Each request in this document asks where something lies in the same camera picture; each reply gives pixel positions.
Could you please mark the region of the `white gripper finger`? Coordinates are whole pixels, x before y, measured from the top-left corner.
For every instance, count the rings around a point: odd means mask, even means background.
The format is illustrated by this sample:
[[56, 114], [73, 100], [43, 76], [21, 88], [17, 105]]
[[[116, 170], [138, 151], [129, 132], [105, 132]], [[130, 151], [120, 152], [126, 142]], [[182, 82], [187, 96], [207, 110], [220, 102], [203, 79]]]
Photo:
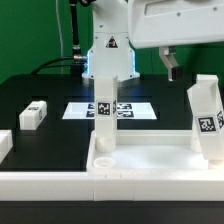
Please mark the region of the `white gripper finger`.
[[176, 47], [165, 46], [159, 48], [159, 56], [168, 69], [168, 80], [176, 81], [183, 76], [183, 67], [175, 59]]

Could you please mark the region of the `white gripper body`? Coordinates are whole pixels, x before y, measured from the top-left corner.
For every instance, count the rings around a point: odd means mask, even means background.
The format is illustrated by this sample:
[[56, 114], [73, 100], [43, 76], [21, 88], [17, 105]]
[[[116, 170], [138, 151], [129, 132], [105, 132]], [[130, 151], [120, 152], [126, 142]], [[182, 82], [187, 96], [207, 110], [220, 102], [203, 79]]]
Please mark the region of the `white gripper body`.
[[224, 41], [224, 0], [129, 0], [135, 48]]

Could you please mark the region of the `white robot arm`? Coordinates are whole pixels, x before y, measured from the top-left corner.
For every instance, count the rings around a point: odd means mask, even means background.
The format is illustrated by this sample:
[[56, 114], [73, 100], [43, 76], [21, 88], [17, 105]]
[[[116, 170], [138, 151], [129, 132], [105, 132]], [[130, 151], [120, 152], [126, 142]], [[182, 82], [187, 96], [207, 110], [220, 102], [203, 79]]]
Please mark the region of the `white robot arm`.
[[136, 49], [157, 48], [168, 79], [183, 75], [175, 47], [224, 41], [224, 0], [79, 0], [93, 8], [85, 78], [137, 78]]

